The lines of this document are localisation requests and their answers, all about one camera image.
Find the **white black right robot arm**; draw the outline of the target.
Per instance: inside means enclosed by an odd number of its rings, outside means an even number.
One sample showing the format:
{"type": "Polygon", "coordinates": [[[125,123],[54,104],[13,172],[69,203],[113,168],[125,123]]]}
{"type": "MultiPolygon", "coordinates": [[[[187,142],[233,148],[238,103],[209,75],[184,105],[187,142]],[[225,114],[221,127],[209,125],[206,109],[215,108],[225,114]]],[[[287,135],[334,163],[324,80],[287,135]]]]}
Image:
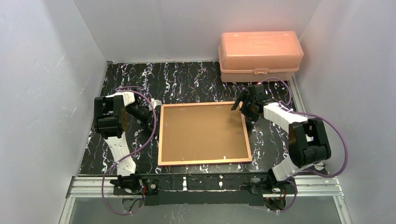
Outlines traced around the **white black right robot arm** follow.
{"type": "Polygon", "coordinates": [[[269,169],[267,177],[254,183],[254,186],[278,188],[293,175],[331,157],[323,121],[298,115],[269,99],[262,84],[243,90],[231,109],[238,109],[252,122],[259,118],[269,120],[288,134],[287,157],[269,169]]]}

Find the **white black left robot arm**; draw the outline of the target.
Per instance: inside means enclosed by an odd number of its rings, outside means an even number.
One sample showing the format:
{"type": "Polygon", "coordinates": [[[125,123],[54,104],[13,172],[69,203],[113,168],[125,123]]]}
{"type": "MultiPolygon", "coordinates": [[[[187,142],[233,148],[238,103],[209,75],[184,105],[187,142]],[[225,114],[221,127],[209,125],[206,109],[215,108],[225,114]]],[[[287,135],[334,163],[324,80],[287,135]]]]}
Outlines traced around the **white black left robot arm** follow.
{"type": "Polygon", "coordinates": [[[119,91],[105,97],[96,97],[94,100],[94,129],[109,146],[114,164],[109,170],[117,170],[117,179],[111,184],[131,191],[143,188],[143,182],[132,155],[141,151],[141,148],[130,151],[127,145],[127,114],[137,118],[142,127],[151,132],[147,142],[151,142],[158,134],[156,108],[162,102],[154,98],[147,98],[133,90],[119,91]]]}

